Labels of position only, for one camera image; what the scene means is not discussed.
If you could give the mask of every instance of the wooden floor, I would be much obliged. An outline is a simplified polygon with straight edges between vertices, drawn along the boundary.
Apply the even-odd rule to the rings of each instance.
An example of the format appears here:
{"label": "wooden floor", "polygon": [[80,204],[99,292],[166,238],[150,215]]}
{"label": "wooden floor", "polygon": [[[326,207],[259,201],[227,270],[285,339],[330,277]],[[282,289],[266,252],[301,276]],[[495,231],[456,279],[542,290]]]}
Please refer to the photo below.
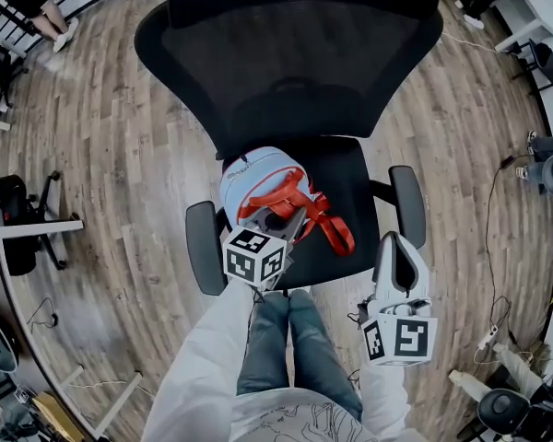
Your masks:
{"label": "wooden floor", "polygon": [[[16,85],[13,129],[0,132],[0,176],[17,173],[38,191],[53,169],[64,173],[63,203],[86,229],[67,238],[70,267],[56,272],[41,254],[16,285],[28,316],[52,297],[59,325],[35,327],[55,373],[77,364],[81,384],[130,378],[138,369],[155,392],[186,333],[213,298],[197,289],[184,238],[189,204],[217,199],[215,150],[193,115],[138,61],[135,28],[161,0],[103,0],[81,17],[75,42],[53,55],[43,43]],[[492,47],[504,38],[488,17],[470,30],[441,1],[445,31]],[[434,360],[408,371],[410,423],[432,441],[453,441],[472,404],[450,384],[455,367],[476,371],[477,342],[488,326],[492,293],[484,229],[500,160],[524,152],[529,129],[543,133],[538,108],[516,62],[446,36],[410,75],[362,142],[373,178],[392,164],[418,175],[428,207],[423,255],[433,282],[440,331]],[[382,233],[394,212],[377,204]],[[498,177],[489,246],[499,293],[513,302],[510,326],[522,346],[540,332],[553,280],[553,199]],[[358,368],[359,333],[348,312],[371,291],[370,273],[316,286],[319,304],[348,372]],[[45,312],[40,318],[47,318]],[[486,375],[492,366],[482,366]],[[71,389],[94,417],[114,385]],[[109,435],[138,440],[151,398],[137,391]]]}

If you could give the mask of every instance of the person's arm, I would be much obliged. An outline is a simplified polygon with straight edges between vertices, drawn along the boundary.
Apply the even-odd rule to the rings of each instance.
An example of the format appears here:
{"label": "person's arm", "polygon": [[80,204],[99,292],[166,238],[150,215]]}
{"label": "person's arm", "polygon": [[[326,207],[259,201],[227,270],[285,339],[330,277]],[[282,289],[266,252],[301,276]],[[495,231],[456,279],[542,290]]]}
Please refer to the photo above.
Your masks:
{"label": "person's arm", "polygon": [[252,308],[252,289],[229,282],[186,336],[156,395],[143,442],[227,442]]}
{"label": "person's arm", "polygon": [[401,366],[363,363],[360,369],[362,424],[381,442],[426,442],[415,430],[406,429],[410,410]]}

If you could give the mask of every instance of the white cord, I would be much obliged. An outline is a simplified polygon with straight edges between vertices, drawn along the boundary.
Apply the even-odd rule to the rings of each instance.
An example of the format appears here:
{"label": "white cord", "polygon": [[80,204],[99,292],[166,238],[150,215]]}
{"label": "white cord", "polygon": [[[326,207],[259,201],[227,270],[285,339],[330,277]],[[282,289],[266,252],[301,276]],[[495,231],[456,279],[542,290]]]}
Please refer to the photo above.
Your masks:
{"label": "white cord", "polygon": [[[126,384],[126,381],[123,380],[116,380],[116,381],[100,381],[99,383],[95,383],[94,385],[67,385],[70,388],[97,388],[104,385],[119,385],[119,384]],[[151,391],[146,390],[142,386],[137,385],[137,387],[142,390],[146,395],[151,396],[152,398],[156,398],[156,395],[153,394]]]}
{"label": "white cord", "polygon": [[451,38],[454,41],[460,42],[461,44],[468,44],[469,46],[475,46],[479,49],[483,49],[484,51],[490,51],[490,52],[493,52],[495,54],[499,54],[499,52],[496,51],[495,49],[487,48],[486,46],[482,46],[481,44],[475,44],[474,42],[471,42],[471,41],[459,40],[458,38],[455,38],[452,34],[449,34],[449,33],[446,33],[446,32],[443,32],[442,36],[447,36],[447,37]]}
{"label": "white cord", "polygon": [[[493,360],[491,362],[477,362],[476,361],[476,357],[477,357],[477,352],[479,352],[481,349],[477,349],[476,352],[473,354],[473,363],[474,364],[478,364],[478,365],[489,365],[489,364],[499,364],[501,363],[500,360]],[[531,357],[533,357],[531,359],[531,362],[533,361],[533,359],[535,358],[535,356],[533,355],[532,352],[519,352],[517,355],[522,355],[522,354],[528,354],[530,355]]]}

